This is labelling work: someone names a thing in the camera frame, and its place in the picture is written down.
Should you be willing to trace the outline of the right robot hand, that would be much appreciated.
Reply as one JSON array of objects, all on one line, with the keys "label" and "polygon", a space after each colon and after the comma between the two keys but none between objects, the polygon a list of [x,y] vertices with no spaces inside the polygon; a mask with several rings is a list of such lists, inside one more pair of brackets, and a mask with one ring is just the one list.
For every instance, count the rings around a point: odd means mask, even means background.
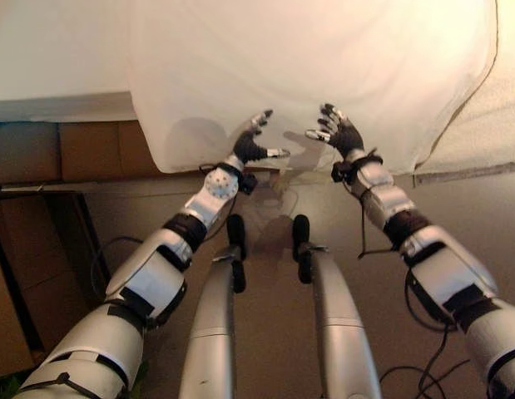
[{"label": "right robot hand", "polygon": [[318,128],[307,129],[305,136],[335,148],[344,158],[353,150],[364,150],[363,139],[346,115],[336,106],[324,103],[319,108]]}]

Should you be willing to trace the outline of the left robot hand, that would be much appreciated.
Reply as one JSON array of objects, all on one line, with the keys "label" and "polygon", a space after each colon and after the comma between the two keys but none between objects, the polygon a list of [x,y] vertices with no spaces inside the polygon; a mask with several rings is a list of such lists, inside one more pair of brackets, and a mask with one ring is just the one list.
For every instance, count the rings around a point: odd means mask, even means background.
[{"label": "left robot hand", "polygon": [[287,149],[265,148],[255,142],[256,136],[262,133],[262,129],[268,124],[272,115],[273,111],[267,109],[252,116],[235,141],[232,152],[244,165],[251,161],[290,157]]}]

